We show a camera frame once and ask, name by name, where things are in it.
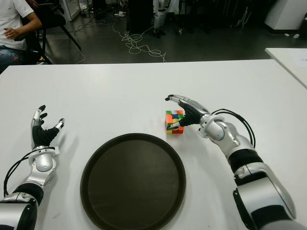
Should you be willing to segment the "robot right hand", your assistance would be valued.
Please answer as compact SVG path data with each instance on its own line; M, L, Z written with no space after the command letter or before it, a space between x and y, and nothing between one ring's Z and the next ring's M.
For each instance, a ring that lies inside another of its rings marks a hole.
M167 127L167 130L175 130L179 127L201 124L202 118L205 115L211 115L203 105L185 96L171 94L168 95L165 100L177 103L185 111L184 117Z

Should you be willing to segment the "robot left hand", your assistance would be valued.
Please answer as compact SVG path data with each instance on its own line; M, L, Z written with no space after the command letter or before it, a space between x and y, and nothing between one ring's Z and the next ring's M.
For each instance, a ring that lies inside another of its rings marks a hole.
M60 119L53 128L43 129L44 118L47 113L44 113L46 106L40 106L34 113L31 122L31 147L35 150L39 147L47 148L52 140L57 136L60 130L65 125L65 119Z

